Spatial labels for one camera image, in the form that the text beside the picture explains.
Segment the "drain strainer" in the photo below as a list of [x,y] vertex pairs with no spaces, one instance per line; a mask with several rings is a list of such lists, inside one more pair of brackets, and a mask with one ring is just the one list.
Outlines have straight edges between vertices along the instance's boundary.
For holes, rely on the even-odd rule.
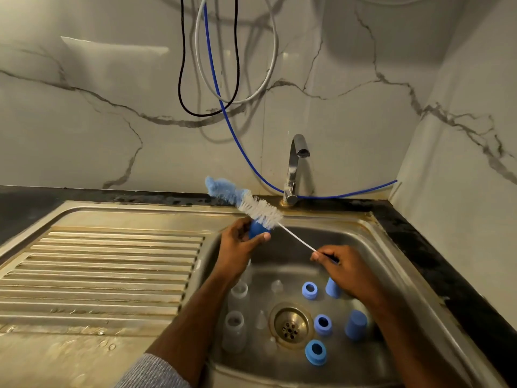
[[269,327],[278,342],[287,347],[305,346],[314,335],[310,314],[298,305],[288,303],[273,308]]

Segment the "black cable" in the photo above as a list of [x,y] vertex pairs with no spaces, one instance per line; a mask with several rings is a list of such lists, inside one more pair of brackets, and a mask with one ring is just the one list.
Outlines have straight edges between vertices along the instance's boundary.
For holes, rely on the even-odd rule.
[[[238,4],[237,4],[237,0],[235,0],[235,17],[234,17],[234,22],[233,22],[233,38],[234,38],[234,42],[235,42],[235,60],[237,62],[237,82],[235,84],[235,92],[233,93],[233,96],[230,99],[230,102],[228,102],[226,104],[226,106],[224,107],[225,109],[227,109],[228,106],[230,106],[232,104],[232,102],[235,100],[235,97],[237,96],[237,91],[239,90],[240,64],[239,64],[239,49],[238,49],[238,46],[237,46],[237,15],[238,15],[238,10],[239,10],[239,7],[238,7]],[[208,114],[197,114],[197,113],[194,113],[194,112],[191,112],[190,110],[188,110],[187,107],[185,106],[185,104],[183,103],[183,99],[181,98],[181,79],[183,77],[183,68],[185,66],[185,52],[186,52],[186,45],[185,45],[185,22],[184,22],[184,2],[183,2],[183,0],[181,0],[181,38],[183,39],[183,56],[181,57],[181,68],[179,69],[179,80],[178,80],[178,98],[179,98],[179,103],[181,104],[183,109],[188,114],[190,114],[192,116],[195,116],[195,117],[215,116],[216,114],[221,113],[222,110],[217,110],[216,112],[208,113]]]

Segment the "stainless steel sink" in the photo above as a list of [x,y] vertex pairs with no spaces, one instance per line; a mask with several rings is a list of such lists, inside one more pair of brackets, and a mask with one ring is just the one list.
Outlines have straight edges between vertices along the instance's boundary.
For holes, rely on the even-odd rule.
[[[0,353],[9,354],[0,386],[112,386],[209,275],[219,232],[240,216],[234,208],[66,202],[0,246]],[[314,247],[355,246],[467,380],[506,386],[372,215],[290,210],[284,224]],[[365,341],[346,339],[350,311],[368,311],[347,295],[328,297],[328,277],[309,256],[281,229],[255,251],[247,346],[239,355],[222,351],[219,324],[204,386],[400,386],[371,319]],[[283,292],[274,294],[277,279]],[[307,280],[319,287],[317,300],[301,296]],[[260,310],[269,319],[262,331],[253,327]],[[334,333],[322,339],[328,362],[317,368],[303,348],[318,338],[319,313],[331,317]],[[293,338],[284,336],[286,323]],[[272,335],[279,346],[267,356]]]

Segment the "forearm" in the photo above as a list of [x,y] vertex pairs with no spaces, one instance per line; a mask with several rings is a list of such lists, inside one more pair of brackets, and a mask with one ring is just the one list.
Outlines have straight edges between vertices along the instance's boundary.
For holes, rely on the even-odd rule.
[[366,306],[378,324],[407,388],[467,387],[402,302],[379,291]]
[[167,361],[191,387],[198,384],[229,287],[227,278],[210,275],[146,351]]

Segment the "black granite countertop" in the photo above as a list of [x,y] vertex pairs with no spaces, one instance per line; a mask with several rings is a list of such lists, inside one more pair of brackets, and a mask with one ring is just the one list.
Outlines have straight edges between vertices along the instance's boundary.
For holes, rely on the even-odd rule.
[[[199,193],[132,192],[0,186],[0,244],[66,200],[226,205]],[[386,200],[302,200],[301,209],[372,212],[391,239],[440,296],[449,311],[485,353],[508,385],[517,386],[517,332]]]

